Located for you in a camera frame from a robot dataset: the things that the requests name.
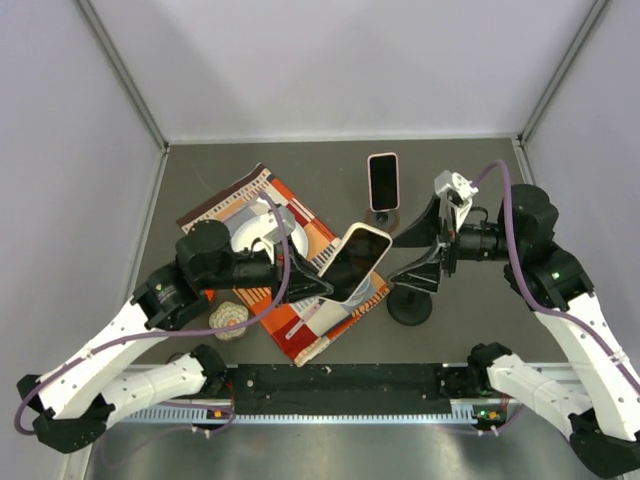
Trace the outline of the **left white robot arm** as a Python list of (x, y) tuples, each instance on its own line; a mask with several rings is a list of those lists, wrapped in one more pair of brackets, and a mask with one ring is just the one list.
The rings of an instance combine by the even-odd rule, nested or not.
[(274, 254), (231, 246), (227, 226), (200, 221), (176, 243), (173, 261), (136, 288), (119, 313), (81, 350), (53, 371), (26, 375), (17, 384), (22, 405), (35, 411), (31, 435), (60, 453), (76, 452), (117, 422), (177, 397), (207, 398), (226, 387), (227, 367), (208, 345), (199, 345), (138, 375), (127, 368), (205, 313), (213, 291), (267, 288), (267, 309), (332, 292), (296, 249), (287, 230), (275, 226)]

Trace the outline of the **black round base clamp stand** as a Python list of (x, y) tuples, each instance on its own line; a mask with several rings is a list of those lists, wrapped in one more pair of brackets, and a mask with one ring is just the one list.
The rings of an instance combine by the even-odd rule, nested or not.
[(414, 327), (426, 322), (432, 313), (433, 303), (429, 293), (394, 287), (386, 301), (389, 315), (397, 323)]

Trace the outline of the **pink case smartphone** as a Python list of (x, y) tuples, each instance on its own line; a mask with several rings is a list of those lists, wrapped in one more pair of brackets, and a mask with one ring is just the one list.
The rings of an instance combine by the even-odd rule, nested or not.
[(372, 154), (367, 159), (369, 205), (373, 212), (399, 208), (399, 164), (393, 152)]

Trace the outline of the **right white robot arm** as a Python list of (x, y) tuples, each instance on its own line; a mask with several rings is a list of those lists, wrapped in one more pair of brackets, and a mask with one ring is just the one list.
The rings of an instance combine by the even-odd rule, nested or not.
[(553, 425), (593, 474), (612, 478), (639, 467), (639, 376), (604, 318), (581, 263), (554, 240), (558, 210), (533, 185), (516, 184), (498, 219), (467, 224), (468, 194), (448, 188), (396, 236), (397, 248), (425, 254), (391, 275), (409, 297), (429, 297), (458, 262), (502, 261), (504, 277), (564, 352), (583, 388), (573, 391), (494, 342), (474, 346), (462, 389), (509, 396)]

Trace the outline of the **grey phone stand wooden base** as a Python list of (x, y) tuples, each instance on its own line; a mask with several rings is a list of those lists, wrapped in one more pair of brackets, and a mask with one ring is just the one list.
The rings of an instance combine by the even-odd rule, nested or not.
[(399, 214), (397, 210), (390, 211), (368, 211), (365, 222), (375, 228), (387, 233), (393, 233), (399, 225)]

